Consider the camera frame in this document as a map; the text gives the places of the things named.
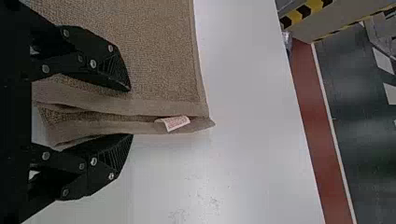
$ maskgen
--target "white surface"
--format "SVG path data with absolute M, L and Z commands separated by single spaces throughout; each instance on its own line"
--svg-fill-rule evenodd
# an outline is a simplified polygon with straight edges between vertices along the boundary
M 373 53 L 375 56 L 376 65 L 382 70 L 395 75 L 390 57 L 375 48 L 373 48 Z
M 115 183 L 27 223 L 324 223 L 275 2 L 199 0 L 195 12 L 217 126 L 137 136 Z
M 396 105 L 396 87 L 384 83 L 385 93 L 387 94 L 388 104 Z

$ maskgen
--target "white label tag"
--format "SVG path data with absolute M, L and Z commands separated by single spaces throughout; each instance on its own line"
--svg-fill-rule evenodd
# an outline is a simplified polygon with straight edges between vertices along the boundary
M 165 124 L 166 130 L 169 133 L 191 123 L 190 119 L 187 116 L 156 119 L 155 122 L 163 122 Z

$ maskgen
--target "floor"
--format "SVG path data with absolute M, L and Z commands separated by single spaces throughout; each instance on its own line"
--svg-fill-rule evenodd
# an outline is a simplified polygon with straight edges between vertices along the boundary
M 315 47 L 357 222 L 394 223 L 394 62 L 360 24 Z
M 194 1 L 217 126 L 139 135 L 120 178 L 28 224 L 322 224 L 304 125 L 274 1 Z M 45 142 L 35 114 L 34 140 Z

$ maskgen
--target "beige rug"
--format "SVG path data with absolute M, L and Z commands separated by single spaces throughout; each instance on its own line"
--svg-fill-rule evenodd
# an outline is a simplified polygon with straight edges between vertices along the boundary
M 89 29 L 116 44 L 128 93 L 63 75 L 34 83 L 33 98 L 53 147 L 109 133 L 168 133 L 158 118 L 185 115 L 171 133 L 212 127 L 199 66 L 192 0 L 25 1 L 55 24 Z

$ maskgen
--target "gray floor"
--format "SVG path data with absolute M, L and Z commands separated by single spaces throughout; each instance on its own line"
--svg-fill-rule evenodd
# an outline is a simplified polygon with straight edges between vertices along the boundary
M 394 64 L 373 50 L 360 24 L 316 49 L 358 223 L 393 224 L 396 110 L 385 87 L 396 86 Z

